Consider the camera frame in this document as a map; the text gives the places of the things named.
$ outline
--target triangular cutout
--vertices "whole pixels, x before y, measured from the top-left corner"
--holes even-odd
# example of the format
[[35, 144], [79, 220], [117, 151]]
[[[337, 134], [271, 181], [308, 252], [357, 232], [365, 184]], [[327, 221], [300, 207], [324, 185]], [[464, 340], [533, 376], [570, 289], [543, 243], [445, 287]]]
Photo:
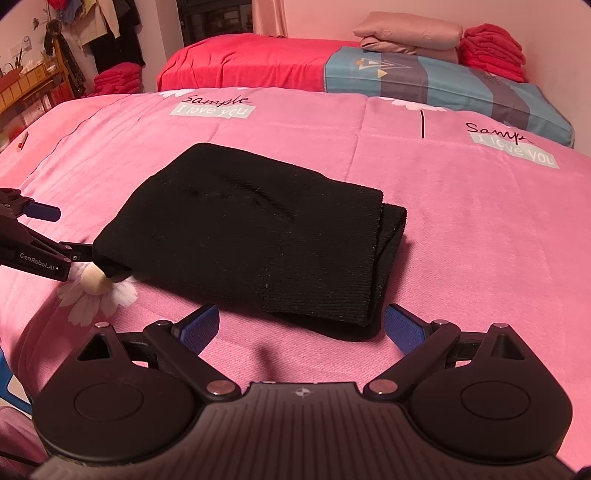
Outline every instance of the triangular cutout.
[[86, 345], [84, 351], [78, 356], [78, 360], [86, 362], [101, 358], [111, 358], [109, 344], [105, 335], [95, 335], [88, 345]]
[[523, 360], [524, 357], [513, 343], [508, 335], [499, 335], [496, 338], [495, 346], [492, 349], [492, 355], [497, 358], [506, 358], [509, 360]]

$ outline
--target pink pillow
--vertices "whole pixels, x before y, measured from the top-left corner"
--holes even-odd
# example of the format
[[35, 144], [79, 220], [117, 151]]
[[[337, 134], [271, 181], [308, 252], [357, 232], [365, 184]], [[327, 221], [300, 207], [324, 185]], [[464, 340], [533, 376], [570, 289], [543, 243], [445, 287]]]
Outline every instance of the pink pillow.
[[361, 48], [369, 51], [406, 53], [407, 55], [419, 55], [431, 59], [460, 63], [455, 48], [450, 50], [435, 50], [434, 48], [414, 47], [393, 41], [378, 40], [375, 37], [361, 39]]
[[358, 37], [376, 37], [406, 45], [435, 50], [451, 50], [460, 44], [463, 34], [461, 25], [421, 17], [420, 15], [371, 12], [353, 33]]

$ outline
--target daisy print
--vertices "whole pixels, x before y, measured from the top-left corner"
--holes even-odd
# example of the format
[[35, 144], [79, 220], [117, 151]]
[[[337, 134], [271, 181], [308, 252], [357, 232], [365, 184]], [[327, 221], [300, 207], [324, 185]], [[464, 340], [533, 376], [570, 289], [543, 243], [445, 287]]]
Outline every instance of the daisy print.
[[119, 307], [129, 307], [138, 299], [134, 277], [113, 283], [108, 278], [101, 282], [88, 282], [85, 279], [102, 276], [99, 267], [91, 262], [72, 264], [68, 280], [57, 289], [61, 299], [59, 307], [72, 306], [68, 321], [81, 327], [89, 326], [100, 312], [111, 317]]

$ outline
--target curtain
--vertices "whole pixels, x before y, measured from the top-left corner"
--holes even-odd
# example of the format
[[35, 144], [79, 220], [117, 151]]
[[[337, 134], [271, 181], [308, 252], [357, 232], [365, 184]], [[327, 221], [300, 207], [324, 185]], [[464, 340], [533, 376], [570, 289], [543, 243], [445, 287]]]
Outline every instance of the curtain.
[[286, 37], [283, 0], [252, 0], [252, 23], [256, 34]]

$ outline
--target black cord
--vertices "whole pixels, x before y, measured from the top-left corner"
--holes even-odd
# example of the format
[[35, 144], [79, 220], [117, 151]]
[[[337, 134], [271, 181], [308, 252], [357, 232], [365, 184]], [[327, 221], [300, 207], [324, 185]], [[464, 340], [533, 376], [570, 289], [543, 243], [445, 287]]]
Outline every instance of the black cord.
[[33, 462], [33, 460], [29, 460], [28, 458], [20, 457], [18, 455], [13, 455], [8, 452], [3, 452], [0, 450], [0, 457], [4, 457], [5, 459], [12, 460], [13, 462], [24, 463], [25, 465], [38, 467], [41, 465], [40, 463]]

